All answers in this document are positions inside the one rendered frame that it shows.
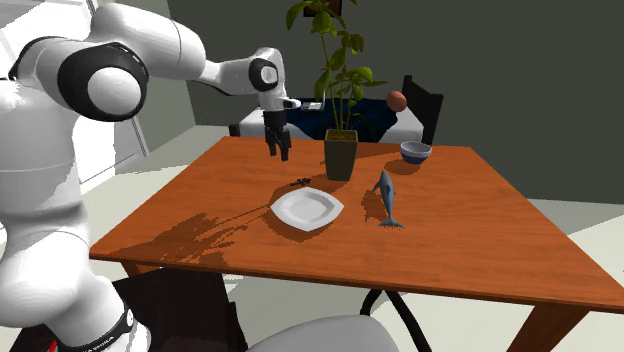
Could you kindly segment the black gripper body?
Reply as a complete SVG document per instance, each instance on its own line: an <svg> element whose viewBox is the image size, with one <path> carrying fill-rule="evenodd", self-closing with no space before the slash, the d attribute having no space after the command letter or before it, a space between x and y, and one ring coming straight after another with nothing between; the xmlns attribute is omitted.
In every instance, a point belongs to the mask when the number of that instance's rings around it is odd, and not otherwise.
<svg viewBox="0 0 624 352"><path fill-rule="evenodd" d="M264 111L263 112L265 137L268 142L278 142L289 140L289 131L285 128L287 124L286 112Z"/></svg>

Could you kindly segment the white bed with blue blanket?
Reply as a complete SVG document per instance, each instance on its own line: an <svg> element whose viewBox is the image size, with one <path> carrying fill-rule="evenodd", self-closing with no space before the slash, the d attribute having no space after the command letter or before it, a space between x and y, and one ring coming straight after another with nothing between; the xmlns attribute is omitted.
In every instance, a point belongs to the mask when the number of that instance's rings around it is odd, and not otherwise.
<svg viewBox="0 0 624 352"><path fill-rule="evenodd" d="M401 112L391 110L383 99L368 99L351 108L351 117L343 118L348 128L356 130L360 142L400 144L405 141L420 142L425 128L409 108ZM333 106L329 98L323 110L286 110L286 129L293 139L323 140L325 131L335 127ZM263 111L253 110L238 124L230 127L244 137L264 137Z"/></svg>

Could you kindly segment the green plant in dark pot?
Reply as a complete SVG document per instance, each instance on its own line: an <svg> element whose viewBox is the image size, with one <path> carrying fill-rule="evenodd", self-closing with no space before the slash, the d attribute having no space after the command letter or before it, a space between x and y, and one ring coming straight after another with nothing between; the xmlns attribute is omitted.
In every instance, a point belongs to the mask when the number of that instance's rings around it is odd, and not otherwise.
<svg viewBox="0 0 624 352"><path fill-rule="evenodd" d="M324 135L324 161L327 178L332 181L348 181L351 178L357 147L358 132L350 127L355 115L352 108L363 99L363 89L381 84L366 66L347 66L347 56L355 56L364 49L364 39L359 33L350 32L344 19L330 8L329 0L302 0L289 8L286 27L294 25L296 17L310 9L315 12L311 31L321 38L330 36L340 40L340 46L330 52L323 44L324 66L314 85L314 98L329 103L334 124Z"/></svg>

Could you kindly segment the white square plate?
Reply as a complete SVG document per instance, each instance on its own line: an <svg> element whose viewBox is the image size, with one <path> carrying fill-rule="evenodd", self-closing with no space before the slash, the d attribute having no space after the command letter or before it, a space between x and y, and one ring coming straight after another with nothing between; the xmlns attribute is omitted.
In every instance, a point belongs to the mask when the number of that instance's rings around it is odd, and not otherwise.
<svg viewBox="0 0 624 352"><path fill-rule="evenodd" d="M310 232L333 222L344 205L329 193L303 187L284 194L270 209L283 223Z"/></svg>

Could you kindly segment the blue shark figure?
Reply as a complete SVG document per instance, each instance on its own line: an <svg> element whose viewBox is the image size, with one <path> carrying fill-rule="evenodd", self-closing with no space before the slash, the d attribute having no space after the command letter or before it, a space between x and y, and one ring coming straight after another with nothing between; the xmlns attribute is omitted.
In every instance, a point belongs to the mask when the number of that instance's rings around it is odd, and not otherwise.
<svg viewBox="0 0 624 352"><path fill-rule="evenodd" d="M373 192L375 192L376 190L380 190L380 195L387 213L387 219L382 221L379 224L379 227L388 226L403 228L403 225L397 222L393 217L394 198L396 195L396 191L391 177L385 170L381 171L380 178L372 189Z"/></svg>

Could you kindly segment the red-brown ball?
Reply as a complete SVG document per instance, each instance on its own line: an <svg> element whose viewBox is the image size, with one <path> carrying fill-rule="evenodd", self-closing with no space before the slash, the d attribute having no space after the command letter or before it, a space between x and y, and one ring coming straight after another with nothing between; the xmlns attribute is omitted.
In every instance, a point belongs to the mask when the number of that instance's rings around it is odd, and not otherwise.
<svg viewBox="0 0 624 352"><path fill-rule="evenodd" d="M393 112L402 112L407 108L407 98L400 91L390 91L386 95L386 104Z"/></svg>

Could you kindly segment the blue and white bowl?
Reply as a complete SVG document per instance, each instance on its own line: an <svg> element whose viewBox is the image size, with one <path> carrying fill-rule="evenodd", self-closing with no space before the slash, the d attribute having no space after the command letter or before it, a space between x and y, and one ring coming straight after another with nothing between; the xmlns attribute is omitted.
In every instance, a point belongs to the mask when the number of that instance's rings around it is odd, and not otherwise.
<svg viewBox="0 0 624 352"><path fill-rule="evenodd" d="M400 154L408 164L422 164L432 152L432 148L424 143L406 141L400 144Z"/></svg>

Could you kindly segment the black chair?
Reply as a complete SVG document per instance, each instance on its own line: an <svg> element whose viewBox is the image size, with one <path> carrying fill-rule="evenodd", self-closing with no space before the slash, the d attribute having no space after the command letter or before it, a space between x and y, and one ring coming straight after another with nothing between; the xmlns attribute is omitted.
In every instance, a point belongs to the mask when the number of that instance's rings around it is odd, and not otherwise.
<svg viewBox="0 0 624 352"><path fill-rule="evenodd" d="M402 94L407 99L407 107L423 125L421 142L431 145L434 140L444 95L430 93L413 81L411 75L403 78Z"/></svg>

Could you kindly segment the dark robot stand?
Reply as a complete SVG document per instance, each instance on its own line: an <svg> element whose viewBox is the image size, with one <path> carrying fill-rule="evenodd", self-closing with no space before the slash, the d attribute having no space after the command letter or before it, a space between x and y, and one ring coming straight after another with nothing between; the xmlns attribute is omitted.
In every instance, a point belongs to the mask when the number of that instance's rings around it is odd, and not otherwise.
<svg viewBox="0 0 624 352"><path fill-rule="evenodd" d="M26 327L9 352L103 352L131 331L136 313L152 336L148 352L245 352L236 305L219 274L158 269L113 283L126 312L110 334L85 347L68 347L42 324Z"/></svg>

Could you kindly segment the grey rounded chair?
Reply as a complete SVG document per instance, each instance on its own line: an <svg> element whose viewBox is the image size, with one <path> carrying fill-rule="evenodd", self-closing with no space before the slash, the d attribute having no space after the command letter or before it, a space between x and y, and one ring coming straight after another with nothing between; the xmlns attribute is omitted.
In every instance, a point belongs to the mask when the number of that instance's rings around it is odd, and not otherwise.
<svg viewBox="0 0 624 352"><path fill-rule="evenodd" d="M389 332L365 315L326 317L301 323L251 346L246 352L400 352Z"/></svg>

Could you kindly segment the orange wooden table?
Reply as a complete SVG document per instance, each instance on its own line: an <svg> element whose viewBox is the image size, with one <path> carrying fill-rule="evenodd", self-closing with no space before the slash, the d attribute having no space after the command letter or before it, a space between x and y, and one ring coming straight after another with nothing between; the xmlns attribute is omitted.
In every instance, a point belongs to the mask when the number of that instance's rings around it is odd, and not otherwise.
<svg viewBox="0 0 624 352"><path fill-rule="evenodd" d="M624 287L475 151L435 146L421 165L394 144L363 143L352 177L331 181L323 145L287 161L260 138L224 137L95 243L94 259L136 275L156 267L527 304L506 352L550 352L589 312L624 314ZM396 195L387 219L385 170ZM290 186L311 178L304 186ZM311 187L344 209L305 232L271 211Z"/></svg>

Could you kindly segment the dark wall picture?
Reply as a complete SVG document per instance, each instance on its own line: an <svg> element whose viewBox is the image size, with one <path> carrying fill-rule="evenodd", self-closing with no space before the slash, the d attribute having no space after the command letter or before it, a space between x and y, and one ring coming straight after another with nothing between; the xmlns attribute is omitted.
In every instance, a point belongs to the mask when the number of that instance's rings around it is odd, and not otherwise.
<svg viewBox="0 0 624 352"><path fill-rule="evenodd" d="M304 17L314 17L318 10L325 6L332 17L340 16L343 0L310 0L311 4L303 9Z"/></svg>

